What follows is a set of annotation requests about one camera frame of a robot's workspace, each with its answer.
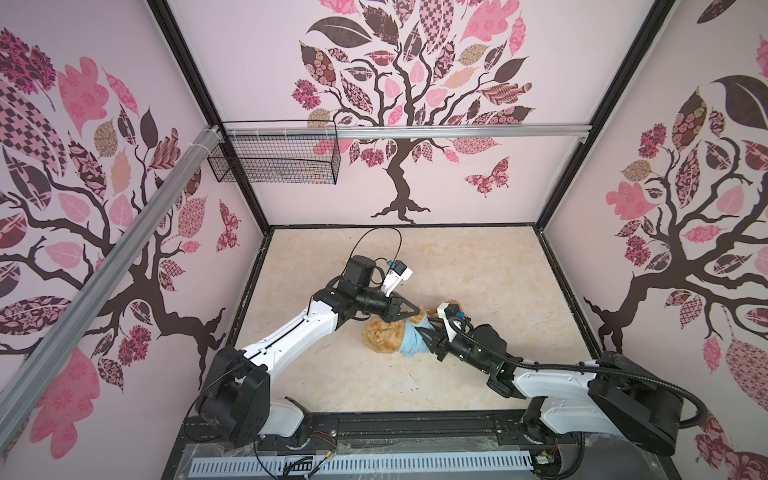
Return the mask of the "light blue bear hoodie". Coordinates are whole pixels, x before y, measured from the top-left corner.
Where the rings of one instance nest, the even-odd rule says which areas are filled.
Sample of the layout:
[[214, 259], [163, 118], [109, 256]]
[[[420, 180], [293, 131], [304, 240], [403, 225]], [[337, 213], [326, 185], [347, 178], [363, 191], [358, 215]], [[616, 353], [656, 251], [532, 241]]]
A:
[[411, 319], [405, 320], [404, 335], [398, 349], [400, 354], [412, 358], [416, 354], [430, 353], [430, 349], [421, 335], [420, 328], [433, 330], [433, 326], [426, 316], [416, 322], [413, 322]]

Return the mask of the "brown plush teddy bear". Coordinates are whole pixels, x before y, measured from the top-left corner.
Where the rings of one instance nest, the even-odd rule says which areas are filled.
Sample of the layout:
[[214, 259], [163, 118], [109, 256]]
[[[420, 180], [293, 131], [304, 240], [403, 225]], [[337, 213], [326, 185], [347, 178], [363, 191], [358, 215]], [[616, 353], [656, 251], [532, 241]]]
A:
[[[421, 307], [420, 320], [424, 316], [429, 319], [434, 330], [445, 330], [436, 309], [425, 310]], [[363, 328], [362, 341], [368, 349], [379, 354], [399, 353], [404, 330], [405, 321], [388, 323], [376, 316]]]

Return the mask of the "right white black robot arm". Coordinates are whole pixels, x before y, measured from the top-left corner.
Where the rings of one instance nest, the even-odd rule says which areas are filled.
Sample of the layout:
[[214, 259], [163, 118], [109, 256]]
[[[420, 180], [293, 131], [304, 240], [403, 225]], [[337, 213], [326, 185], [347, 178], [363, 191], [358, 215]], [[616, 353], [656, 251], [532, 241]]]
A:
[[571, 433], [618, 435], [650, 453], [676, 450], [684, 397], [679, 390], [617, 354], [577, 365], [545, 365], [513, 357], [489, 325], [465, 331], [459, 319], [414, 327], [438, 360], [451, 355], [486, 375], [503, 398], [529, 402], [528, 438], [544, 443]]

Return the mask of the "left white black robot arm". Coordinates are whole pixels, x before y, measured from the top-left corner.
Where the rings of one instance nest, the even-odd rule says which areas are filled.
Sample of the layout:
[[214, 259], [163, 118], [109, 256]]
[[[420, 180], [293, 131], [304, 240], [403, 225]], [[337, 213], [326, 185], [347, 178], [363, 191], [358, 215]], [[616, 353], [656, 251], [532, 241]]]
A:
[[222, 348], [213, 359], [192, 409], [226, 442], [243, 447], [263, 436], [303, 445], [312, 414], [297, 402], [273, 400], [271, 387], [281, 373], [319, 340], [361, 314], [387, 322], [415, 317], [419, 308], [396, 292], [412, 276], [402, 261], [388, 263], [382, 283], [372, 283], [377, 263], [350, 257], [342, 271], [314, 293], [308, 306], [280, 329], [242, 349]]

